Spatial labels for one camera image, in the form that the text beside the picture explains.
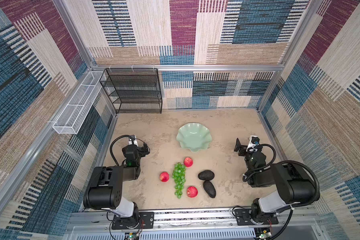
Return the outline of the red fake apple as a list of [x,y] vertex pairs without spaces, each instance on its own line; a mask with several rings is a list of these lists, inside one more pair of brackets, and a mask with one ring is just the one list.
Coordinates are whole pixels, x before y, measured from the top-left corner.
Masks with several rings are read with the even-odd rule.
[[161,182],[167,182],[170,179],[170,176],[167,172],[162,172],[160,173],[159,178]]
[[198,195],[198,189],[194,186],[190,186],[187,188],[187,196],[189,198],[194,198]]
[[186,157],[186,158],[184,159],[184,165],[185,165],[187,168],[191,167],[191,166],[193,165],[193,163],[194,163],[194,161],[193,161],[192,158]]

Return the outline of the dark fake avocado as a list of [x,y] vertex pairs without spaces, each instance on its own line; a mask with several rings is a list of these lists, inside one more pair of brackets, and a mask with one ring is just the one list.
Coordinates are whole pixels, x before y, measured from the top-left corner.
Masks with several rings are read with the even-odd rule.
[[211,181],[215,178],[215,173],[211,170],[204,170],[198,174],[198,178],[202,181]]
[[217,195],[216,189],[211,181],[204,181],[203,188],[210,198],[215,198]]

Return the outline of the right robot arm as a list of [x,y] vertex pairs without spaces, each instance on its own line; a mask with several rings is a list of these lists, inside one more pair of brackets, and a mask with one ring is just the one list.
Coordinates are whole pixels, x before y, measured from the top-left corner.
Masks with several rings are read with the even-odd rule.
[[261,144],[257,136],[251,136],[247,145],[236,140],[234,151],[245,158],[247,166],[243,181],[252,188],[276,186],[276,191],[255,199],[250,207],[232,209],[239,226],[278,224],[277,214],[311,205],[320,198],[318,178],[308,166],[296,161],[275,163],[275,157],[267,163],[264,147],[276,153],[273,146]]

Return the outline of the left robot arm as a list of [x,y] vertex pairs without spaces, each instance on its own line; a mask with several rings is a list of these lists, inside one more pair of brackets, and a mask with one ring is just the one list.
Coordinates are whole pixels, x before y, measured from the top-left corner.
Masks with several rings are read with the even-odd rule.
[[122,148],[125,164],[114,167],[96,167],[84,193],[86,209],[102,210],[114,214],[113,229],[141,228],[144,220],[140,217],[136,203],[123,197],[123,182],[137,180],[141,173],[141,158],[150,153],[146,143]]

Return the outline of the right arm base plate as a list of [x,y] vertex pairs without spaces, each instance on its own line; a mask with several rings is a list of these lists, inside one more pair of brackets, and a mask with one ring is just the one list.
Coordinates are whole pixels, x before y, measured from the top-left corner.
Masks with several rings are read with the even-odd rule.
[[279,223],[276,214],[268,214],[261,211],[252,214],[251,209],[234,208],[233,215],[238,226],[277,225]]

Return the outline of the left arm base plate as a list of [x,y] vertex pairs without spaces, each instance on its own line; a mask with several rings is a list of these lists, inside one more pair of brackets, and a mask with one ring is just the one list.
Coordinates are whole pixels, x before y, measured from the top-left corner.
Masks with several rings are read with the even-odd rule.
[[139,230],[152,229],[155,220],[154,212],[139,212],[129,218],[119,218],[114,216],[111,224],[112,230]]

